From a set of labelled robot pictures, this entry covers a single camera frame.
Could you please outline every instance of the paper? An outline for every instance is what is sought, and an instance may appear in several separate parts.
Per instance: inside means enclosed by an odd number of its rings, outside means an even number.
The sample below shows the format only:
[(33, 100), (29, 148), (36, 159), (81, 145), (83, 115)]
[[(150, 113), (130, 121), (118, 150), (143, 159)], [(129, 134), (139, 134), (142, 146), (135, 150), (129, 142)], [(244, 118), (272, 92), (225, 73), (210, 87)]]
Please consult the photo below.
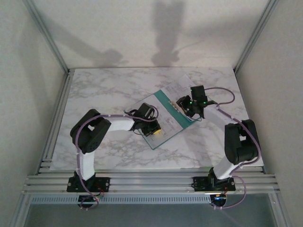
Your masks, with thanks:
[(178, 99), (181, 97), (187, 95), (191, 96), (190, 87), (194, 86), (196, 85), (185, 74), (178, 80), (171, 82), (166, 87), (161, 89), (161, 91), (170, 99), (171, 104), (191, 122), (198, 119), (200, 116), (198, 114), (195, 114), (192, 118), (186, 116), (182, 108), (176, 104), (176, 101), (178, 101)]
[(155, 95), (151, 95), (141, 100), (140, 102), (134, 104), (127, 111), (130, 111), (132, 109), (138, 109), (142, 105), (142, 103), (153, 105), (159, 111), (159, 116), (157, 120), (161, 127), (161, 131), (157, 134), (150, 135), (148, 137), (143, 136), (152, 149), (155, 149), (156, 147), (176, 135), (178, 132), (183, 130), (181, 125), (175, 120), (173, 116), (170, 115), (170, 113), (166, 110), (166, 108), (161, 104), (161, 102), (156, 98)]

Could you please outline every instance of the white marble board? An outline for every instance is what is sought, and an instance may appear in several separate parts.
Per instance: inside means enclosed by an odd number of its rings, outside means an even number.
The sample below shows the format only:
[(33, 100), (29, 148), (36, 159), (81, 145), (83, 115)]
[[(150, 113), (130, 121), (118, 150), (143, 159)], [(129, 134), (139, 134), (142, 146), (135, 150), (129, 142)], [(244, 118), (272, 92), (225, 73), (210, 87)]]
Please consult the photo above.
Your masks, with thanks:
[[(51, 170), (76, 168), (76, 148), (71, 128), (92, 108), (102, 114), (123, 110), (187, 74), (196, 85), (226, 87), (236, 100), (222, 109), (238, 119), (248, 119), (240, 90), (228, 67), (76, 69), (54, 149)], [(232, 97), (222, 90), (206, 93), (217, 102)], [(211, 122), (196, 122), (152, 150), (142, 136), (129, 131), (106, 134), (95, 155), (95, 169), (153, 169), (211, 167), (224, 156), (224, 134)], [(263, 166), (262, 160), (254, 166)]]

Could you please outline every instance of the marble surface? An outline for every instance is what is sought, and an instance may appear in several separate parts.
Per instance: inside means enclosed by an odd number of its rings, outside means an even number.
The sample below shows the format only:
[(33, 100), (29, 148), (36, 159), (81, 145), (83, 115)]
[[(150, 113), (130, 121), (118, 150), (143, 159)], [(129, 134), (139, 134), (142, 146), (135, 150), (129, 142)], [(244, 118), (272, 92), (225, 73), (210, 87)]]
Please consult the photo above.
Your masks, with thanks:
[[(92, 108), (104, 114), (121, 114), (123, 110), (187, 74), (196, 85), (226, 87), (236, 100), (222, 109), (248, 119), (232, 68), (114, 68), (75, 70), (65, 107), (51, 170), (76, 168), (76, 148), (71, 128)], [(221, 90), (206, 93), (217, 102), (229, 101)], [(224, 156), (224, 134), (211, 122), (196, 122), (151, 150), (142, 136), (129, 131), (106, 134), (95, 155), (95, 169), (193, 168), (214, 166)], [(255, 166), (262, 166), (262, 160)]]

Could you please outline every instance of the white wall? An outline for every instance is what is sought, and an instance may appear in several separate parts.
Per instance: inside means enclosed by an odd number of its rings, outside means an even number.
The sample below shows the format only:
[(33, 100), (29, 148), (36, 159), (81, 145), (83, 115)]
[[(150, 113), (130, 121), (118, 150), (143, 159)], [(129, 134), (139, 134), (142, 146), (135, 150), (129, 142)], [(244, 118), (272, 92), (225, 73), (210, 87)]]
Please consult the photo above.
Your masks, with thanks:
[(20, 0), (0, 8), (0, 226), (34, 174), (63, 71)]
[(303, 1), (280, 1), (238, 81), (293, 226), (303, 223)]
[(34, 0), (69, 68), (234, 66), (267, 0)]

